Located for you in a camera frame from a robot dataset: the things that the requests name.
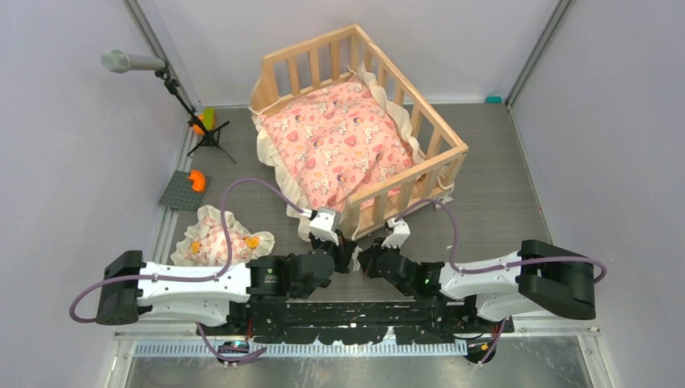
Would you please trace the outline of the pink printed cushion with ties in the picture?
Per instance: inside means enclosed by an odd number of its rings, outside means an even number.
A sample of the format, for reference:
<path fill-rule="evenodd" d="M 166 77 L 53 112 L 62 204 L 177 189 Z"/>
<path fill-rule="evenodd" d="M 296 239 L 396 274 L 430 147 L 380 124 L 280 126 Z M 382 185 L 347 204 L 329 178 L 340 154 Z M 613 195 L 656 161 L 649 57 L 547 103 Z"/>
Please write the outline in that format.
<path fill-rule="evenodd" d="M 423 198 L 448 196 L 467 146 L 436 124 L 428 151 L 412 115 L 390 99 L 364 66 L 345 78 L 253 111 L 257 154 L 272 167 L 286 213 L 309 240 L 303 209 L 334 209 L 339 229 L 357 239 Z"/>

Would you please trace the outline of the wooden slatted pet bed frame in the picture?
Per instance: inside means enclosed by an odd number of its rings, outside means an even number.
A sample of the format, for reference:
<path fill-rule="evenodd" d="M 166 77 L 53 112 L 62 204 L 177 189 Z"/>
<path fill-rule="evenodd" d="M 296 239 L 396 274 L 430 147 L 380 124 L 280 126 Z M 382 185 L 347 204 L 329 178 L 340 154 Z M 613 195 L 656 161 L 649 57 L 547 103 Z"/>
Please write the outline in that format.
<path fill-rule="evenodd" d="M 302 208 L 359 238 L 448 200 L 466 143 L 358 25 L 267 54 L 250 99 L 261 163 Z"/>

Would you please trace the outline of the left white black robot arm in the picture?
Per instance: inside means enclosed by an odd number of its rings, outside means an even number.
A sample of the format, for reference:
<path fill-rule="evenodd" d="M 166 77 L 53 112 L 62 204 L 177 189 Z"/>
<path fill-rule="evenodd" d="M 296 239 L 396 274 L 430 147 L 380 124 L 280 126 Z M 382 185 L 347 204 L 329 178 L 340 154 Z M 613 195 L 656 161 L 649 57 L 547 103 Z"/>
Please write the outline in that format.
<path fill-rule="evenodd" d="M 126 251 L 104 270 L 95 322 L 122 326 L 141 318 L 171 318 L 220 327 L 230 335 L 248 322 L 242 308 L 253 302 L 305 300 L 349 270 L 358 245 L 314 239 L 305 253 L 265 255 L 222 267 L 182 267 L 144 261 Z"/>

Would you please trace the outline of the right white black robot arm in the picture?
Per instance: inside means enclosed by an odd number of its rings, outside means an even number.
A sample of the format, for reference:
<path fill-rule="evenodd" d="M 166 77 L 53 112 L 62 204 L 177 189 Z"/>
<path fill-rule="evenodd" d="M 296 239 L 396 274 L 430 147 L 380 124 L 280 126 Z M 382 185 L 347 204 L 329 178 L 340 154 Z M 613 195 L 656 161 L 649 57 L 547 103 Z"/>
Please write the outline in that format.
<path fill-rule="evenodd" d="M 357 256 L 371 278 L 425 303 L 462 301 L 461 321 L 483 331 L 512 315 L 548 311 L 573 320 L 596 317 L 595 285 L 607 272 L 596 259 L 539 240 L 495 259 L 455 264 L 416 263 L 377 240 Z"/>

